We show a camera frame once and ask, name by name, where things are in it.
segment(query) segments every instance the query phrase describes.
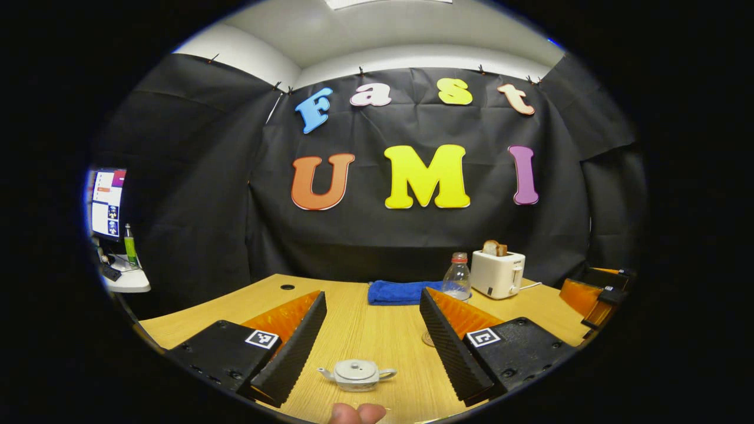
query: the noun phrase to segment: wooden table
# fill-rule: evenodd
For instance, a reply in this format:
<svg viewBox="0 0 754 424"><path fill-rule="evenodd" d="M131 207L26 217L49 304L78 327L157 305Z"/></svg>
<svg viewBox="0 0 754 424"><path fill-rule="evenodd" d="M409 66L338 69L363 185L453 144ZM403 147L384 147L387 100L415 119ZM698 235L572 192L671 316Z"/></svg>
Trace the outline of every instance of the wooden table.
<svg viewBox="0 0 754 424"><path fill-rule="evenodd" d="M283 284L295 288L283 290ZM523 282L524 287L532 284L526 279ZM371 306L366 300L368 289L365 283L272 275L207 303L140 323L160 346L172 349L219 319L240 324L296 297L324 290L327 317L309 359L287 402L271 409L307 421L327 422L333 403L356 407L369 402L388 410L381 424L425 422L470 409L456 398L437 351L421 341L427 328L418 305ZM558 294L540 284L503 300L474 291L469 303L504 321L526 316L576 346L589 329ZM398 374L371 392L343 392L317 368L332 371L337 361L345 359L374 361L380 368L397 369Z"/></svg>

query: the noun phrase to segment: teapot lid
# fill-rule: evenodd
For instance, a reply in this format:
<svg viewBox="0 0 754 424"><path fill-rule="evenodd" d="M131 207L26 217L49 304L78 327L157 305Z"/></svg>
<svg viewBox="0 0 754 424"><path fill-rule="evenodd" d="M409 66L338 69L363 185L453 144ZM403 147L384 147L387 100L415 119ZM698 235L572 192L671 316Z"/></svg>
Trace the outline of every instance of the teapot lid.
<svg viewBox="0 0 754 424"><path fill-rule="evenodd" d="M335 372L345 379L368 379L377 372L377 368L367 361L349 359L335 365Z"/></svg>

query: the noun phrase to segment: blue letter f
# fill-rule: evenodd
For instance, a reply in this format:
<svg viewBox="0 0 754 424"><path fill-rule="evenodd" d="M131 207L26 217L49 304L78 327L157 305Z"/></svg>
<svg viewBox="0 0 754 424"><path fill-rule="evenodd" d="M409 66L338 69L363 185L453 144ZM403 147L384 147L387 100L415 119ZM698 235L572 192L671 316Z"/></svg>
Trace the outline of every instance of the blue letter f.
<svg viewBox="0 0 754 424"><path fill-rule="evenodd" d="M301 112L301 116L304 118L304 134L311 133L312 130L327 120L327 114L320 115L319 111L324 112L329 109L329 101L325 96L332 93L332 88L325 87L296 106L296 111Z"/></svg>

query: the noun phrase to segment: orange letter u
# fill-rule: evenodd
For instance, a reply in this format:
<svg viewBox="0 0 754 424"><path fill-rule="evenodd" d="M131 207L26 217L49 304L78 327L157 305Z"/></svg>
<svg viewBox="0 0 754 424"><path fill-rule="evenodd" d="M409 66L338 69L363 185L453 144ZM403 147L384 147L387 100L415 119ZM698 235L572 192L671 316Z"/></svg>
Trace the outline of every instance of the orange letter u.
<svg viewBox="0 0 754 424"><path fill-rule="evenodd" d="M305 210L326 210L340 203L348 180L348 164L355 158L351 153L339 153L329 157L328 162L333 164L333 179L329 190L323 195L314 194L311 191L314 170L322 163L322 159L317 156L307 156L293 161L293 167L296 169L293 175L293 187L290 190L293 203Z"/></svg>

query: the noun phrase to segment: letter m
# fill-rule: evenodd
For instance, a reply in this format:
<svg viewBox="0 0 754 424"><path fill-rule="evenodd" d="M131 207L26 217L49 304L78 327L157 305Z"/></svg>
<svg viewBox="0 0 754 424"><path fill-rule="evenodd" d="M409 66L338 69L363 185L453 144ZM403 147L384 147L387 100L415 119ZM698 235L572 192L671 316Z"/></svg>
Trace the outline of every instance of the letter m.
<svg viewBox="0 0 754 424"><path fill-rule="evenodd" d="M461 159L466 149L455 144L440 146L429 167L411 146L393 146L385 150L385 157L393 165L393 182L390 197L385 199L388 209L408 209L414 203L408 194L408 185L419 204L426 207L434 189L440 183L440 194L434 199L438 207L467 207L471 199L464 191Z"/></svg>

